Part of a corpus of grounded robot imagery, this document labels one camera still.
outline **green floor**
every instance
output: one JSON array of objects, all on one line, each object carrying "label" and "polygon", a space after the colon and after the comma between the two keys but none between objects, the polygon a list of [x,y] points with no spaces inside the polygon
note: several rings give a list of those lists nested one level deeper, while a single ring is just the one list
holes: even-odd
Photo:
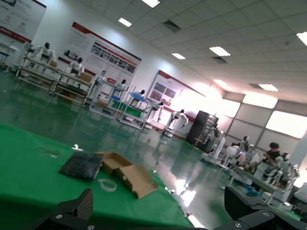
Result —
[{"label": "green floor", "polygon": [[204,227],[213,229],[230,220],[224,209],[224,191],[218,188],[224,175],[201,162],[201,153],[190,144],[177,138],[166,142],[154,130],[139,131],[63,99],[50,100],[47,91],[15,82],[12,74],[0,73],[0,79],[1,123],[69,146],[78,144],[86,151],[122,153],[133,163],[156,169],[166,186],[177,191],[183,208]]}]

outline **screw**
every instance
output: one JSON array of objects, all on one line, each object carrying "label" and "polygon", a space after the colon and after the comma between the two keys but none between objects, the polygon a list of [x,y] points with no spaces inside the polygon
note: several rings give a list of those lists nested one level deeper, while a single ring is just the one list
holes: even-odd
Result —
[{"label": "screw", "polygon": [[241,228],[241,227],[242,227],[242,224],[235,223],[235,226],[236,226],[237,228]]}]

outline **cardboard box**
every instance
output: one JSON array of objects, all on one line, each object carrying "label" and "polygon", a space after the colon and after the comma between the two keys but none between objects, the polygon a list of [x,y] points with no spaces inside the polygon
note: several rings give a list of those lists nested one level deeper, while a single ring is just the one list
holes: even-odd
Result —
[{"label": "cardboard box", "polygon": [[158,183],[142,165],[118,168],[117,174],[138,199],[158,189]]},{"label": "cardboard box", "polygon": [[103,154],[102,170],[119,177],[138,199],[158,189],[151,174],[142,166],[134,165],[117,152],[96,152]]},{"label": "cardboard box", "polygon": [[120,167],[130,166],[132,163],[117,152],[96,152],[103,154],[102,170],[108,175],[115,175],[115,170]]}]

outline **wall poster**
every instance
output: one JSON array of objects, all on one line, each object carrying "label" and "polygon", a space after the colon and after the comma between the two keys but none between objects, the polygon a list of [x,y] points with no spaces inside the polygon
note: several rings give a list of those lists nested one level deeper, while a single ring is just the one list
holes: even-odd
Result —
[{"label": "wall poster", "polygon": [[106,78],[114,83],[126,79],[128,86],[141,62],[139,57],[73,23],[59,59],[70,63],[78,58],[83,58],[87,72],[97,74],[105,70]]},{"label": "wall poster", "polygon": [[195,118],[202,105],[206,104],[204,95],[161,70],[153,82],[148,98],[164,102],[165,107],[173,111],[184,109],[185,114],[192,118]]},{"label": "wall poster", "polygon": [[0,33],[31,42],[46,6],[36,0],[0,0]]}]

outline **green tablecloth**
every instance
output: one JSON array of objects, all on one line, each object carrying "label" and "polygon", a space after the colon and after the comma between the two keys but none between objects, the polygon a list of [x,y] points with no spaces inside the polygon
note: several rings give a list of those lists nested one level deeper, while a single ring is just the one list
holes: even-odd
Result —
[{"label": "green tablecloth", "polygon": [[73,149],[59,142],[24,130],[0,124],[0,220],[3,229],[15,229],[44,216],[60,201],[77,198],[85,188],[94,195],[93,221],[116,223],[117,227],[185,226],[177,201],[159,183],[157,191],[138,200],[118,181],[113,193],[100,188],[99,179],[110,179],[100,171],[94,181],[86,182],[58,173]]}]

